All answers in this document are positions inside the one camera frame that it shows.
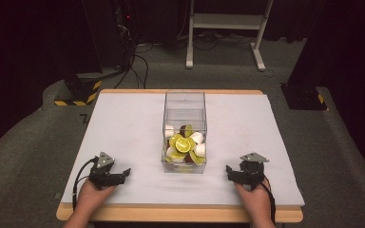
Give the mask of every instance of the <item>human hand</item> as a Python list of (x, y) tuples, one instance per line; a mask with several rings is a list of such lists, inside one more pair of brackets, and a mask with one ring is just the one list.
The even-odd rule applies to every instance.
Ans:
[[(267, 179), (264, 179), (262, 183), (270, 188)], [(235, 182), (234, 185), (254, 226), (257, 228), (275, 227), (271, 220), (271, 203), (266, 190), (260, 184), (252, 191), (247, 191), (240, 183)]]
[(109, 186), (99, 190), (93, 182), (85, 180), (78, 196), (78, 202), (64, 228), (86, 227), (89, 218), (111, 195), (117, 186)]
[(77, 208), (84, 208), (91, 214), (94, 213), (116, 187), (109, 186), (106, 189), (100, 190), (96, 188), (93, 182), (86, 180), (78, 196)]

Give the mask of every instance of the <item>white shelf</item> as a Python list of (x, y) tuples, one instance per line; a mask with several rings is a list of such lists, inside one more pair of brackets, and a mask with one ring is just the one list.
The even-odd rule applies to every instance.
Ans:
[(194, 28), (258, 30), (262, 15), (195, 13)]

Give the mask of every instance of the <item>transparent bin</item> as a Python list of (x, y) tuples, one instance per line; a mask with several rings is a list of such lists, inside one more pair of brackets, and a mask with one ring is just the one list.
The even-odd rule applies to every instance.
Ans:
[(166, 173), (202, 174), (206, 166), (203, 92), (165, 93), (162, 164)]

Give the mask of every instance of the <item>white tabletop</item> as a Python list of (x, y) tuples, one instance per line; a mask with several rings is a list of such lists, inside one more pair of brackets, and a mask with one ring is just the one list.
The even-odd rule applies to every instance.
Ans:
[[(103, 151), (116, 160), (111, 173), (131, 168), (125, 184), (106, 203), (240, 205), (225, 165), (240, 170), (240, 156), (257, 152), (269, 160), (264, 164), (265, 175), (276, 205), (304, 205), (266, 95), (205, 94), (207, 164), (203, 174), (164, 173), (164, 96), (106, 91), (99, 95), (61, 202), (71, 202), (80, 168)], [(81, 177), (88, 175), (90, 167)]]

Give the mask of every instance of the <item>yellow and black tape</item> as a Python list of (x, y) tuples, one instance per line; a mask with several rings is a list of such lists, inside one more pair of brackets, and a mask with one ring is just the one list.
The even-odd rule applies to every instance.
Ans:
[(58, 99), (56, 98), (54, 100), (56, 105), (59, 106), (69, 106), (69, 105), (77, 105), (77, 106), (85, 106), (85, 105), (91, 105), (94, 101), (94, 99), (97, 96), (97, 93), (99, 91), (99, 87), (102, 84), (102, 81), (98, 81), (94, 83), (93, 86), (87, 87), (82, 91), (83, 98), (84, 99), (74, 99), (74, 98), (66, 98), (66, 99)]

